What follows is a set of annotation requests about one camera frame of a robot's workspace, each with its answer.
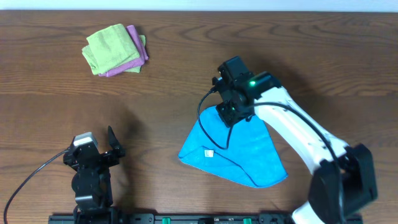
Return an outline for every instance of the blue cloth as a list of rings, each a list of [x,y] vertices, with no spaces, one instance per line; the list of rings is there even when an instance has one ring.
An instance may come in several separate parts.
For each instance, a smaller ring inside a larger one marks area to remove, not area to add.
[[[215,106],[203,111],[200,120],[213,140],[225,147],[229,128]],[[209,149],[214,150],[213,157],[205,156],[205,150]],[[178,158],[185,164],[254,188],[270,187],[287,177],[266,125],[257,116],[250,122],[243,120],[234,125],[227,150],[216,147],[197,121]]]

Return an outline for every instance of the green connector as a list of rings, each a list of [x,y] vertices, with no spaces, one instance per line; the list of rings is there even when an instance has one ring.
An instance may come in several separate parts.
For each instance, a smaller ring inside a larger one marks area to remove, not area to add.
[[[244,218],[243,224],[251,224],[251,218]]]
[[[172,219],[171,218],[163,218],[162,219],[162,224],[171,224]]]

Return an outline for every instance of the wood grain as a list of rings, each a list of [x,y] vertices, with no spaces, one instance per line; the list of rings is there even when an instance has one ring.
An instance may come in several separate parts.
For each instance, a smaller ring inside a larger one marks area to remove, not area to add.
[[[150,60],[139,74],[91,74],[86,37],[134,24]],[[240,55],[278,77],[298,104],[350,144],[372,150],[379,199],[366,223],[398,219],[398,15],[309,12],[0,11],[0,209],[39,165],[92,131],[107,150],[114,128],[128,149],[113,167],[115,204],[126,211],[256,213],[294,210],[310,182],[304,163],[270,128],[289,178],[251,189],[183,165],[177,154],[216,68]],[[220,102],[211,96],[204,103]],[[70,213],[73,171],[61,160],[21,190],[9,223]]]

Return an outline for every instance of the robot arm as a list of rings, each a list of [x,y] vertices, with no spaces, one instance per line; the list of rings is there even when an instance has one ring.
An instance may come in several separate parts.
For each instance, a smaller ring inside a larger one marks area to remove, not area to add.
[[[329,140],[336,156],[341,157],[346,154],[346,142],[336,138],[327,130],[322,128],[314,121],[295,101],[289,96],[284,87],[273,87],[261,94],[254,103],[275,102],[289,106],[305,116],[322,134]],[[297,152],[307,165],[311,174],[319,167],[321,161],[333,161],[333,158],[325,146],[325,143],[302,119],[278,106],[257,106],[254,108],[255,114],[267,124],[271,125]],[[292,214],[295,223],[323,223],[313,211],[309,202],[306,202]]]
[[[218,71],[221,78],[213,78],[212,91],[223,99],[216,109],[225,125],[257,115],[292,146],[313,175],[308,201],[292,214],[295,223],[336,223],[341,214],[351,215],[377,198],[373,159],[364,145],[351,148],[336,138],[306,114],[276,78],[267,72],[254,76],[239,57]]]

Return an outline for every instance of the black cable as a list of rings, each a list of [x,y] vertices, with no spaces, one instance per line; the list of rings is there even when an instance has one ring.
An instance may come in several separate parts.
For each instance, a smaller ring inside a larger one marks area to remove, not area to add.
[[[31,173],[31,175],[29,175],[24,181],[23,183],[21,183],[21,185],[17,188],[17,190],[11,195],[10,199],[7,202],[6,207],[4,208],[4,224],[8,224],[7,222],[7,211],[8,208],[10,207],[10,204],[12,202],[12,200],[14,199],[14,197],[18,194],[18,192],[20,191],[20,189],[26,184],[26,182],[28,182],[28,180],[30,180],[30,178],[32,178],[36,173],[38,173],[38,171],[40,171],[41,169],[43,169],[45,166],[47,166],[49,163],[51,163],[54,159],[60,157],[62,154],[68,152],[68,150],[62,151],[60,153],[58,153],[57,155],[55,155],[53,158],[51,158],[49,161],[45,162],[43,165],[41,165],[39,168],[37,168],[35,171],[33,171],[33,173]]]
[[[329,152],[331,154],[331,157],[333,158],[333,160],[335,162],[335,168],[336,168],[336,172],[338,174],[338,182],[339,182],[339,186],[338,186],[339,218],[340,218],[340,223],[341,224],[345,224],[346,222],[345,222],[345,218],[344,218],[344,206],[343,206],[343,198],[344,198],[343,181],[342,181],[342,177],[341,177],[341,172],[340,172],[338,158],[337,158],[335,152],[333,151],[333,149],[331,148],[330,142],[324,137],[324,135],[318,130],[318,128],[315,127],[305,116],[303,116],[297,110],[293,109],[290,106],[283,105],[282,103],[262,102],[262,103],[255,103],[253,105],[249,105],[248,108],[254,108],[256,106],[278,106],[278,107],[281,107],[281,108],[283,108],[285,110],[289,110],[293,114],[297,115],[301,120],[303,120],[310,128],[312,128],[315,131],[315,133],[321,138],[323,143],[325,143],[325,146],[328,148],[328,150],[329,150]]]
[[[200,100],[199,105],[198,105],[197,120],[198,120],[198,123],[199,123],[199,126],[200,126],[201,130],[205,133],[206,137],[207,137],[215,146],[217,146],[218,148],[220,148],[220,149],[222,149],[222,150],[227,150],[228,147],[229,147],[229,140],[231,139],[231,134],[232,134],[233,126],[229,129],[228,137],[227,137],[227,140],[226,140],[226,147],[221,147],[219,144],[217,144],[217,143],[210,137],[210,135],[206,132],[206,130],[204,129],[204,127],[201,125],[201,122],[200,122],[200,106],[201,106],[201,104],[203,103],[203,101],[206,99],[206,97],[207,97],[208,95],[212,94],[212,93],[215,93],[215,89],[214,89],[214,88],[212,88],[212,89]]]

